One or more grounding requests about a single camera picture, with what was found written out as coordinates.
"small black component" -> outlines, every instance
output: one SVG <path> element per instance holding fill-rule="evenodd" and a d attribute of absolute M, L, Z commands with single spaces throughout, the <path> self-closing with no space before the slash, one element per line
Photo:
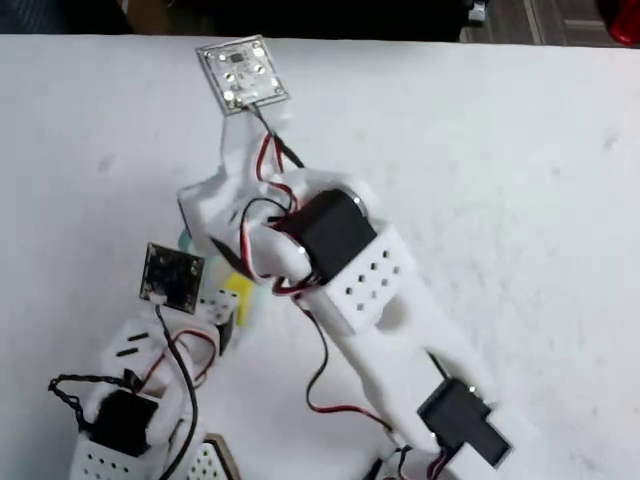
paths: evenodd
<path fill-rule="evenodd" d="M 220 333 L 220 356 L 224 354 L 224 351 L 227 349 L 229 342 L 231 342 L 231 337 L 233 335 L 233 318 L 226 322 L 223 325 L 216 325 L 218 332 Z"/>
<path fill-rule="evenodd" d="M 116 390 L 100 404 L 89 437 L 112 450 L 139 457 L 149 449 L 147 427 L 158 404 L 124 390 Z"/>
<path fill-rule="evenodd" d="M 122 380 L 124 384 L 131 390 L 133 393 L 137 393 L 144 387 L 144 382 L 140 377 L 138 377 L 133 370 L 129 370 L 126 368 L 124 370 L 124 375 L 122 375 Z"/>
<path fill-rule="evenodd" d="M 116 353 L 116 357 L 126 357 L 127 355 L 138 353 L 138 351 L 139 350 L 137 348 L 128 348 L 126 350 L 120 350 L 118 353 Z"/>
<path fill-rule="evenodd" d="M 325 190 L 282 221 L 287 233 L 309 254 L 320 283 L 326 284 L 376 238 L 353 199 L 342 190 Z"/>
<path fill-rule="evenodd" d="M 491 409 L 455 378 L 445 379 L 418 409 L 422 421 L 449 455 L 468 443 L 496 467 L 511 446 L 487 422 L 490 413 Z"/>
<path fill-rule="evenodd" d="M 138 340 L 142 340 L 143 338 L 149 338 L 149 334 L 145 332 L 145 333 L 139 333 L 138 335 L 132 335 L 129 338 L 127 338 L 127 341 L 137 342 Z"/>
<path fill-rule="evenodd" d="M 204 271 L 204 259 L 149 243 L 140 298 L 165 295 L 167 307 L 193 314 Z"/>

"robotic arm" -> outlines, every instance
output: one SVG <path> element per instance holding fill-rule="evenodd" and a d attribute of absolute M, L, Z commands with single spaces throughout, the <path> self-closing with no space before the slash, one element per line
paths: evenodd
<path fill-rule="evenodd" d="M 257 159 L 247 160 L 255 171 L 260 155 L 249 158 Z M 487 367 L 438 307 L 371 189 L 343 174 L 278 172 L 276 158 L 272 168 L 265 188 L 246 188 L 228 207 L 217 195 L 219 214 L 187 220 L 192 231 L 206 233 L 197 247 L 218 249 L 255 281 L 278 279 L 274 293 L 291 295 L 327 332 L 400 447 L 430 455 L 460 480 L 522 478 L 523 472 L 556 478 L 541 456 L 541 437 L 496 401 Z M 259 202 L 288 203 L 268 182 L 289 187 L 296 200 L 291 209 Z M 182 193 L 182 209 L 202 212 L 207 201 L 194 202 L 193 193 Z M 233 213 L 251 202 L 250 216 Z M 552 472 L 558 471 L 555 465 Z"/>
<path fill-rule="evenodd" d="M 262 39 L 199 54 L 227 117 L 218 173 L 178 195 L 197 251 L 221 254 L 257 283 L 273 282 L 274 294 L 290 296 L 320 325 L 359 375 L 401 461 L 409 447 L 430 459 L 429 480 L 443 472 L 453 480 L 567 478 L 566 466 L 548 452 L 539 432 L 498 401 L 488 368 L 438 307 L 371 189 L 340 173 L 285 168 L 287 157 L 302 164 L 275 133 L 287 119 L 282 103 L 259 102 L 265 91 L 286 97 Z M 193 317 L 166 315 L 171 335 L 183 336 L 176 345 L 189 377 L 198 381 L 220 349 L 214 316 L 203 308 Z M 143 383 L 128 393 L 112 384 L 92 392 L 87 420 L 115 427 L 106 435 L 81 432 L 73 480 L 102 468 L 96 461 L 116 465 L 104 476 L 113 480 L 191 478 L 205 430 L 198 424 L 187 436 L 187 420 L 196 415 L 188 408 L 186 379 L 175 362 L 163 363 L 166 343 L 154 322 L 128 323 L 103 356 L 105 375 L 132 372 Z M 121 355 L 131 350 L 123 345 L 138 341 L 131 339 L 148 340 L 144 355 Z M 118 425 L 131 419 L 143 419 L 135 429 L 141 437 L 115 451 L 110 434 L 127 431 Z M 180 445 L 188 450 L 167 475 Z"/>

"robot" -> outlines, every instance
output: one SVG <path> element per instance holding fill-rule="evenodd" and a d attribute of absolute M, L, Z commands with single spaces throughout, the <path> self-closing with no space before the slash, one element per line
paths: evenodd
<path fill-rule="evenodd" d="M 429 480 L 568 478 L 540 432 L 496 398 L 488 368 L 438 307 L 371 189 L 304 167 L 276 133 L 288 94 L 264 40 L 198 55 L 227 116 L 218 173 L 179 192 L 185 226 L 198 252 L 222 255 L 289 296 L 347 358 L 374 410 L 359 413 L 395 445 L 366 478 L 408 479 L 410 450 L 429 459 Z M 202 269 L 198 257 L 165 254 L 150 246 L 146 274 L 154 261 L 186 277 Z M 209 467 L 240 478 L 222 439 L 198 423 L 194 399 L 237 299 L 220 290 L 196 306 L 198 285 L 182 285 L 179 298 L 155 286 L 143 280 L 141 296 L 153 308 L 120 330 L 101 375 L 52 381 L 80 429 L 72 480 L 210 478 Z M 64 380 L 98 386 L 81 407 L 57 386 Z"/>

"red wire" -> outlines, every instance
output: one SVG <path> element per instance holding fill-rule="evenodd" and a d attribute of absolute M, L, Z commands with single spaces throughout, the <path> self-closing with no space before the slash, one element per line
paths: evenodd
<path fill-rule="evenodd" d="M 440 451 L 438 457 L 427 467 L 427 480 L 437 480 L 447 465 L 447 462 L 447 455 L 444 451 Z"/>
<path fill-rule="evenodd" d="M 276 160 L 278 161 L 278 168 L 280 168 L 280 173 L 284 173 L 284 164 L 282 163 L 282 149 L 280 148 L 280 144 L 273 139 L 275 148 L 276 148 Z"/>
<path fill-rule="evenodd" d="M 269 142 L 271 141 L 272 138 L 273 137 L 271 137 L 271 135 L 269 134 L 265 135 L 264 138 L 262 139 L 260 150 L 258 151 L 258 159 L 256 161 L 256 178 L 261 182 L 265 181 L 262 178 L 262 164 L 264 163 L 264 159 L 267 153 L 267 148 L 269 147 Z M 282 152 L 280 151 L 278 142 L 275 142 L 275 149 L 276 149 L 276 158 L 278 161 L 278 167 L 282 172 L 284 171 L 282 167 Z M 298 198 L 295 196 L 295 194 L 293 193 L 293 190 L 291 190 L 291 188 L 289 188 L 288 185 L 285 185 L 283 183 L 278 183 L 278 182 L 271 182 L 269 180 L 266 180 L 266 182 L 272 187 L 280 190 L 281 192 L 284 192 L 287 196 L 289 196 L 289 198 L 291 199 L 291 204 L 293 206 L 293 211 L 298 210 L 298 205 L 299 205 Z"/>
<path fill-rule="evenodd" d="M 296 283 L 295 285 L 290 285 L 288 287 L 285 287 L 284 277 L 278 277 L 273 284 L 272 292 L 274 295 L 277 295 L 277 296 L 297 295 L 312 285 L 312 283 L 309 282 L 310 279 L 311 279 L 311 275 L 301 280 L 300 282 Z"/>
<path fill-rule="evenodd" d="M 202 377 L 204 374 L 206 374 L 207 370 L 209 370 L 209 368 L 211 368 L 211 365 L 213 365 L 213 361 L 215 360 L 217 352 L 218 352 L 218 347 L 216 346 L 216 342 L 209 335 L 207 335 L 207 334 L 205 334 L 205 333 L 203 333 L 203 332 L 201 332 L 199 330 L 192 330 L 192 329 L 181 330 L 180 332 L 178 332 L 178 334 L 173 338 L 174 343 L 183 334 L 193 335 L 195 337 L 198 337 L 198 338 L 201 338 L 203 340 L 206 340 L 213 347 L 213 353 L 211 354 L 211 358 L 209 359 L 207 364 L 204 366 L 202 371 L 194 378 L 194 381 L 197 381 L 200 377 Z M 143 388 L 147 384 L 147 382 L 149 381 L 149 379 L 151 378 L 153 373 L 156 371 L 156 369 L 158 368 L 158 366 L 160 365 L 162 360 L 164 360 L 165 358 L 166 358 L 166 350 L 163 351 L 162 354 L 160 354 L 160 356 L 156 359 L 156 361 L 153 363 L 153 365 L 151 365 L 151 368 L 149 368 L 149 371 L 147 372 L 147 375 L 146 375 L 146 377 L 144 379 Z"/>
<path fill-rule="evenodd" d="M 309 408 L 311 410 L 313 410 L 314 412 L 323 413 L 323 414 L 325 414 L 325 413 L 339 413 L 339 412 L 359 413 L 359 414 L 364 415 L 364 416 L 370 418 L 371 420 L 379 423 L 380 425 L 382 425 L 385 428 L 385 430 L 392 431 L 393 428 L 391 427 L 391 425 L 389 425 L 387 422 L 385 422 L 380 417 L 378 417 L 378 416 L 374 415 L 373 413 L 371 413 L 366 408 L 359 407 L 359 406 L 356 406 L 356 405 L 335 405 L 333 407 L 319 407 L 319 406 L 317 406 L 317 405 L 315 405 L 314 403 L 311 402 L 311 398 L 310 398 L 311 397 L 311 389 L 313 388 L 315 383 L 318 381 L 318 379 L 320 378 L 320 376 L 322 375 L 324 370 L 327 368 L 327 363 L 329 362 L 329 347 L 327 345 L 327 339 L 325 338 L 324 333 L 322 332 L 322 329 L 320 328 L 320 325 L 318 325 L 318 321 L 315 319 L 313 314 L 310 311 L 305 310 L 303 308 L 300 308 L 300 310 L 302 310 L 302 312 L 307 317 L 309 317 L 309 319 L 311 320 L 313 325 L 316 327 L 316 330 L 318 330 L 318 334 L 320 335 L 320 339 L 322 340 L 322 346 L 324 348 L 324 359 L 322 361 L 322 364 L 320 365 L 320 368 L 318 368 L 318 370 L 316 370 L 316 372 L 311 377 L 311 380 L 307 384 L 306 400 L 307 400 L 307 405 L 309 406 Z"/>

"perforated bracket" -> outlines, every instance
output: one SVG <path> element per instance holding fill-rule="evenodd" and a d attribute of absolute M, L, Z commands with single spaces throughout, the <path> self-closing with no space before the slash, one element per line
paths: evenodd
<path fill-rule="evenodd" d="M 378 321 L 415 262 L 398 232 L 386 225 L 337 276 L 303 298 L 343 334 Z"/>

